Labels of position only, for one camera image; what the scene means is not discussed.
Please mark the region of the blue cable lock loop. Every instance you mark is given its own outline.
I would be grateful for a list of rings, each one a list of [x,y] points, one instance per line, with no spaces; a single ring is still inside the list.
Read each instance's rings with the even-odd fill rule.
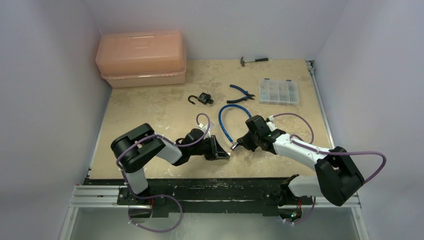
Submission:
[[[227,132],[227,130],[224,126],[223,119],[222,119],[222,115],[223,115],[224,110],[227,109],[227,108],[232,108],[232,107],[243,110],[249,118],[251,118],[252,115],[245,107],[238,105],[238,104],[234,104],[234,103],[227,104],[219,110],[219,112],[218,112],[219,126],[220,126],[222,132],[224,133],[224,135],[226,136],[226,138],[228,139],[228,141],[232,144],[231,147],[230,147],[230,150],[234,151],[239,146],[239,144],[231,138],[230,134]]]

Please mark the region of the black lock body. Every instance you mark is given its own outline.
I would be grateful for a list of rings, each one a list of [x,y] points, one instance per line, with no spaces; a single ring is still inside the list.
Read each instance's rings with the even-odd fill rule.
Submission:
[[[213,104],[214,100],[212,99],[212,96],[208,93],[202,92],[199,96],[190,95],[187,100],[189,103],[195,105],[196,103],[192,100],[192,98],[196,99],[198,102],[206,105],[206,104]]]

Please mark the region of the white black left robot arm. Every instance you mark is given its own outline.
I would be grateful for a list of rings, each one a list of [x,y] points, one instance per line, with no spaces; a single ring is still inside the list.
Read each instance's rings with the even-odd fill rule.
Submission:
[[[149,184],[144,166],[153,158],[158,157],[173,166],[187,163],[192,156],[202,156],[207,161],[230,158],[230,154],[219,145],[216,136],[211,135],[208,126],[203,124],[173,143],[156,134],[148,123],[144,123],[116,138],[110,148],[131,189],[129,197],[138,205],[149,199]]]

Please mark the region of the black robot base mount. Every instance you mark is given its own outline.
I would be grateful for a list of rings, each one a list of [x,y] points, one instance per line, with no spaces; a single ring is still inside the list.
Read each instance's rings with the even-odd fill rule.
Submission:
[[[147,207],[155,218],[179,212],[274,217],[279,214],[288,216],[288,210],[299,211],[313,203],[311,196],[291,195],[288,180],[287,177],[149,179],[143,199],[132,195],[122,179],[86,178],[83,184],[117,188],[116,205]]]

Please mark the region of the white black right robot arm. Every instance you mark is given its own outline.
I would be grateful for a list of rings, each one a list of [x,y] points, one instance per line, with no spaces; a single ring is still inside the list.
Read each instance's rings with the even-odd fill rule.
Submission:
[[[274,118],[255,115],[246,120],[248,131],[237,139],[236,145],[252,152],[260,148],[290,158],[315,172],[314,176],[294,174],[286,179],[280,185],[280,206],[301,197],[324,197],[340,207],[366,183],[352,155],[344,148],[329,149],[304,142],[278,129]]]

